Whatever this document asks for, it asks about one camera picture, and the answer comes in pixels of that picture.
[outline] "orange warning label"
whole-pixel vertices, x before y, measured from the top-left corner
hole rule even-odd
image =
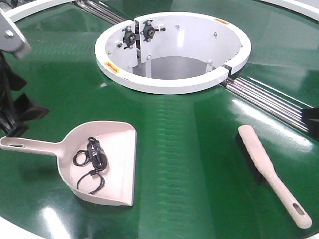
[[[225,25],[228,25],[228,24],[229,24],[229,22],[224,21],[224,20],[219,19],[219,18],[215,18],[215,21],[218,21],[218,22],[220,22],[220,23],[222,23],[222,24],[225,24]]]
[[[120,70],[109,61],[104,62],[104,65],[106,65],[108,68],[110,68],[110,70],[112,70],[115,74],[120,72]]]

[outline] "dustpan handle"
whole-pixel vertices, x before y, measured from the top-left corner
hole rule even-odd
[[[52,143],[26,138],[2,137],[0,139],[0,148],[24,153],[57,155],[60,142]]]

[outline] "metal bracket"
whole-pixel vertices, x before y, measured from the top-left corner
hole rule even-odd
[[[21,59],[31,51],[23,34],[7,14],[0,9],[0,49]]]

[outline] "white rim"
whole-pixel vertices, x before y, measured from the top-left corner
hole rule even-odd
[[[190,12],[161,12],[137,17],[135,22],[143,22],[145,19],[155,19],[167,16],[177,18],[192,17],[193,19],[202,18],[210,20],[218,27],[227,28],[228,32],[234,33],[241,44],[241,48],[236,52],[236,54],[234,54],[233,58],[227,62],[224,62],[224,64],[221,66],[216,67],[215,70],[212,70],[204,75],[177,80],[153,79],[144,76],[138,76],[131,73],[132,70],[129,72],[129,69],[123,69],[118,66],[112,61],[113,55],[108,55],[109,52],[118,52],[115,48],[115,42],[119,41],[122,36],[114,39],[114,35],[122,32],[122,30],[127,26],[130,26],[132,29],[135,28],[135,23],[131,20],[127,20],[107,29],[96,41],[95,56],[98,66],[102,72],[113,81],[134,90],[154,94],[185,94],[213,87],[225,80],[229,74],[239,71],[246,64],[248,56],[251,52],[251,43],[249,38],[242,30],[221,19]],[[134,44],[132,50],[136,52],[136,44]]]

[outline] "dustpan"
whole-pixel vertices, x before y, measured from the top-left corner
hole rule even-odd
[[[3,137],[0,139],[0,148],[55,155],[61,178],[79,198],[102,205],[132,206],[136,135],[133,126],[126,122],[91,121],[75,127],[58,143]],[[81,181],[79,189],[76,189],[79,178],[94,169],[93,165],[89,163],[79,167],[74,165],[72,161],[78,150],[86,149],[88,138],[91,136],[100,142],[108,162],[107,168],[100,172],[105,178],[105,186],[94,195],[88,194],[88,192],[99,185],[99,177],[86,177]]]

